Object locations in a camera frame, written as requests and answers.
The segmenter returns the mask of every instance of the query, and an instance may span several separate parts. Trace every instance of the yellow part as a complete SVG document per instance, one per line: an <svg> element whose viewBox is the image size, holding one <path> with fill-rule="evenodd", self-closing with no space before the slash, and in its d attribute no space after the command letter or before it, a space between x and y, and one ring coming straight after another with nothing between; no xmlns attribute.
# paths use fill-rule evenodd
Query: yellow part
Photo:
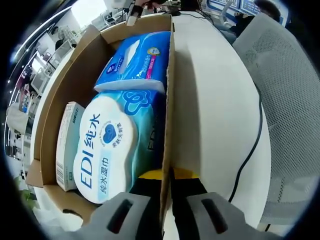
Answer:
<svg viewBox="0 0 320 240"><path fill-rule="evenodd" d="M174 168L174 178L175 179L198 179L199 177L190 170L186 170L183 168ZM147 171L146 173L142 174L140 179L154 179L154 180L162 180L163 173L161 169Z"/></svg>
<svg viewBox="0 0 320 240"><path fill-rule="evenodd" d="M198 179L199 177L192 171L183 168L174 168L175 179Z"/></svg>
<svg viewBox="0 0 320 240"><path fill-rule="evenodd" d="M152 170L147 171L146 173L142 174L140 179L154 179L154 180L162 180L162 170Z"/></svg>

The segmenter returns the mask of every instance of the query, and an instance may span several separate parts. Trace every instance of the blue plastic wrap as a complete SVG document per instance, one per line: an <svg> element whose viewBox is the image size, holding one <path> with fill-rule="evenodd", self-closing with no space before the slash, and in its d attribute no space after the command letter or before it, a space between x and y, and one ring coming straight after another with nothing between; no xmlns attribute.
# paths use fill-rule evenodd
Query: blue plastic wrap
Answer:
<svg viewBox="0 0 320 240"><path fill-rule="evenodd" d="M123 41L94 89L156 90L165 94L170 48L169 31L132 36Z"/></svg>

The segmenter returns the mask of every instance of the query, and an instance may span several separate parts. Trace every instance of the heart logo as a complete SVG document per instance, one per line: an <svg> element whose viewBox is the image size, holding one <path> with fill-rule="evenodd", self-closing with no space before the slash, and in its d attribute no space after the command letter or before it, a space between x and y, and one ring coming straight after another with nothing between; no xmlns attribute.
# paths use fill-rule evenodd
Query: heart logo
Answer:
<svg viewBox="0 0 320 240"><path fill-rule="evenodd" d="M109 144L116 137L116 130L112 124L108 124L105 127L105 134L103 135L103 141Z"/></svg>

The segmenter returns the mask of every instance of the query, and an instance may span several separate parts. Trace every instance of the edi pure water wet wipes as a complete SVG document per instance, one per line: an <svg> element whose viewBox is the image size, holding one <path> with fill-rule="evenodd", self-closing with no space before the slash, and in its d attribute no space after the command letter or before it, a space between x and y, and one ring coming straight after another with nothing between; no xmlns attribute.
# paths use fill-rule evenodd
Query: edi pure water wet wipes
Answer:
<svg viewBox="0 0 320 240"><path fill-rule="evenodd" d="M170 48L169 31L132 36L123 41L110 59L94 89L156 90L167 89Z"/></svg>
<svg viewBox="0 0 320 240"><path fill-rule="evenodd" d="M161 168L165 96L155 90L108 91L86 107L73 165L78 190L102 204Z"/></svg>

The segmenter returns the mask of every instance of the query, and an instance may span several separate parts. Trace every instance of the green plant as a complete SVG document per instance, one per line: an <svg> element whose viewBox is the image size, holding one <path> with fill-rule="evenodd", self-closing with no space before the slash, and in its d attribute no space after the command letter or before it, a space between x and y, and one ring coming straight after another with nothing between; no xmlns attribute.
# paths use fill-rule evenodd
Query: green plant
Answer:
<svg viewBox="0 0 320 240"><path fill-rule="evenodd" d="M19 189L19 185L20 185L20 179L19 177L15 177L13 179L16 187ZM21 200L26 204L26 206L32 210L34 207L37 207L38 206L38 203L36 200L33 199L33 194L31 193L30 190L28 189L24 189L24 190L19 190L19 193L20 193L20 197L21 197Z"/></svg>

